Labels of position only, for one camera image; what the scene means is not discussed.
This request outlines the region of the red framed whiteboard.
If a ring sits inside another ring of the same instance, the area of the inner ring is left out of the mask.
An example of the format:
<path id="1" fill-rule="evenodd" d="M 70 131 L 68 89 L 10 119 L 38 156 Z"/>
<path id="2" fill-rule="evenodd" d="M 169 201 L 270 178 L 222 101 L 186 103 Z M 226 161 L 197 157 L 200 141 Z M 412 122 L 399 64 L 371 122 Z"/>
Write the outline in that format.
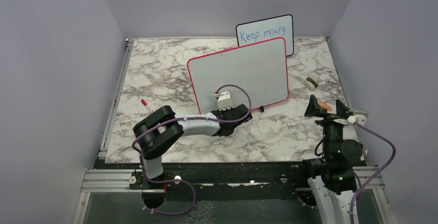
<path id="1" fill-rule="evenodd" d="M 229 91 L 234 105 L 252 109 L 286 101 L 289 80 L 286 41 L 276 37 L 191 58 L 186 63 L 198 111 L 217 109 L 214 93 Z"/>

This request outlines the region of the red capped white marker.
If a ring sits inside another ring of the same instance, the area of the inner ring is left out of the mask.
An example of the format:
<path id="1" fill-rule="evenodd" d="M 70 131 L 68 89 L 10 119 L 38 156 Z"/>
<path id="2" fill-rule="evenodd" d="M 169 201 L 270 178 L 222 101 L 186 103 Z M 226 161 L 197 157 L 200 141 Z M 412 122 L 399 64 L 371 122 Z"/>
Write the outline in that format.
<path id="1" fill-rule="evenodd" d="M 141 103 L 146 107 L 146 109 L 151 113 L 152 109 L 150 108 L 150 106 L 148 105 L 148 103 L 144 100 L 141 99 Z"/>

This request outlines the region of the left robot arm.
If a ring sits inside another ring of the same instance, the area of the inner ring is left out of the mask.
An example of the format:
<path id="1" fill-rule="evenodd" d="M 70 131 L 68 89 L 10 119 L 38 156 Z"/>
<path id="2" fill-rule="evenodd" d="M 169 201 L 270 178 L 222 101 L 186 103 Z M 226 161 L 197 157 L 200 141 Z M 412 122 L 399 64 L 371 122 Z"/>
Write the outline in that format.
<path id="1" fill-rule="evenodd" d="M 164 172 L 162 156 L 179 138 L 229 136 L 251 118 L 245 104 L 198 115 L 177 114 L 169 105 L 158 108 L 133 127 L 133 146 L 139 146 L 140 162 L 145 169 L 143 182 L 150 188 L 160 186 Z"/>

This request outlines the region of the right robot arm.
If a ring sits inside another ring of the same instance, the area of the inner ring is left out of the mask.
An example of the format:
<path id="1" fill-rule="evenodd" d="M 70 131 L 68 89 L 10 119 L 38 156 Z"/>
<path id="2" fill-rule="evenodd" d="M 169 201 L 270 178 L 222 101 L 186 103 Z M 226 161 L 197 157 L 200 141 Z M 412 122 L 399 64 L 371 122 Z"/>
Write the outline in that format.
<path id="1" fill-rule="evenodd" d="M 316 125 L 322 127 L 322 138 L 317 147 L 316 159 L 303 161 L 304 169 L 298 172 L 298 180 L 310 186 L 323 223 L 354 223 L 357 193 L 356 175 L 353 168 L 361 165 L 363 145 L 353 139 L 344 139 L 343 129 L 354 125 L 358 118 L 336 100 L 336 113 L 332 114 L 319 103 L 315 95 L 309 98 L 305 117 L 316 117 Z"/>

